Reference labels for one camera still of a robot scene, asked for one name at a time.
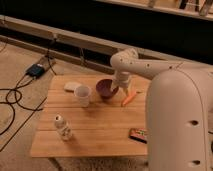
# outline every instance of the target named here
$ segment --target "carrot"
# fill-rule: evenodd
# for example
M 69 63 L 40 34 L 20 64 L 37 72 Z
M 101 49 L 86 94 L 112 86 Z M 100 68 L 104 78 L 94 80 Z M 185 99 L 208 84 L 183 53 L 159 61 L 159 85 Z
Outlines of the carrot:
M 129 92 L 129 95 L 122 101 L 121 106 L 125 106 L 126 104 L 131 102 L 136 95 L 136 91 Z

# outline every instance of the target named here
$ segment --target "wooden table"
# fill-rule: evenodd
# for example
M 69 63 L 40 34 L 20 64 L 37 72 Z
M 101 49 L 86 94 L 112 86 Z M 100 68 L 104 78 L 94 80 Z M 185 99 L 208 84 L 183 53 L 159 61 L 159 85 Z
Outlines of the wooden table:
M 133 76 L 132 86 L 138 95 L 125 107 L 122 89 L 112 99 L 103 101 L 95 90 L 96 83 L 110 75 L 55 76 L 38 123 L 30 154 L 32 157 L 90 157 L 146 155 L 144 143 L 128 137 L 130 128 L 145 127 L 145 96 L 149 80 Z M 73 93 L 65 92 L 68 81 L 92 88 L 91 104 L 81 108 Z M 73 137 L 62 141 L 54 127 L 60 114 L 70 124 Z

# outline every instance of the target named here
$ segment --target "white bottle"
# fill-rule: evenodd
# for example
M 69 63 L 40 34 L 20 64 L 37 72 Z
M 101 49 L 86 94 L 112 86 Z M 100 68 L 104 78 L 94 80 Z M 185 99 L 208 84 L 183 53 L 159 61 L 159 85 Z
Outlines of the white bottle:
M 62 140 L 67 141 L 72 137 L 70 125 L 62 116 L 57 115 L 54 124 Z

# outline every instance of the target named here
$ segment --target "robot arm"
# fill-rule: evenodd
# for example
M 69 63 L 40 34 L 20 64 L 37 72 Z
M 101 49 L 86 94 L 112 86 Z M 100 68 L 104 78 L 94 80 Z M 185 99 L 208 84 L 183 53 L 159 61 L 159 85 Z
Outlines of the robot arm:
M 126 88 L 129 72 L 152 79 L 146 96 L 151 171 L 210 171 L 208 114 L 213 72 L 205 64 L 136 59 L 127 49 L 111 58 L 114 84 Z
M 133 48 L 118 52 L 111 57 L 111 66 L 117 72 L 130 72 L 147 79 L 162 71 L 174 68 L 204 68 L 205 64 L 186 61 L 144 60 L 137 59 L 137 51 Z

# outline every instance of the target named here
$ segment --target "bowl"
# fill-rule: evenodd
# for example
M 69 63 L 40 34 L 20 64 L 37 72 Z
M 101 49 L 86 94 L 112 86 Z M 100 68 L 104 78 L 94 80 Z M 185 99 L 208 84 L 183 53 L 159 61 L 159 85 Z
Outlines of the bowl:
M 116 87 L 113 91 L 111 91 L 111 85 L 111 79 L 100 80 L 96 84 L 96 91 L 103 99 L 110 99 L 118 92 L 119 89 L 119 87 Z

